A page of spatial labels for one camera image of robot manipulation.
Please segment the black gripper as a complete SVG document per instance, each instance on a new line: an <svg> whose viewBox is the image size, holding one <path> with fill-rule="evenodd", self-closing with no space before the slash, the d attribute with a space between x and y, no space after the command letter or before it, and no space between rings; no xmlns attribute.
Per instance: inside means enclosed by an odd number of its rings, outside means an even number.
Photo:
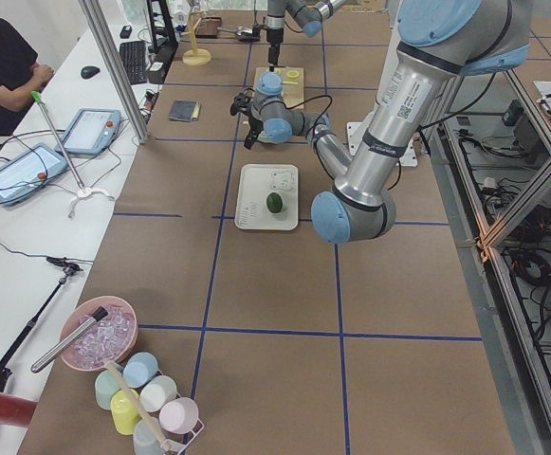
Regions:
<svg viewBox="0 0 551 455"><path fill-rule="evenodd" d="M250 132L247 134L244 140L244 147L248 150L251 150L254 143L258 141L259 135L263 132L263 122L259 118L256 118L252 114L249 114L248 125Z"/></svg>

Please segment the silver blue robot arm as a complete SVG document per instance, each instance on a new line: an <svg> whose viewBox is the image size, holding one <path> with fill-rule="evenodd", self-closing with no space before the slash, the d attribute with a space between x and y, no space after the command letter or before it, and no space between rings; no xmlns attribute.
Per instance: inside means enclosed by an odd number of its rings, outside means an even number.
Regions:
<svg viewBox="0 0 551 455"><path fill-rule="evenodd" d="M528 54L530 1L403 1L397 17L397 66L355 153L340 142L324 115L285 106L283 82L261 75L253 96L233 103L248 117L245 147L260 134L273 144L305 137L333 179L312 203L313 228L330 244L369 240L388 232L395 202L386 188L442 84L456 76L515 68Z"/></svg>

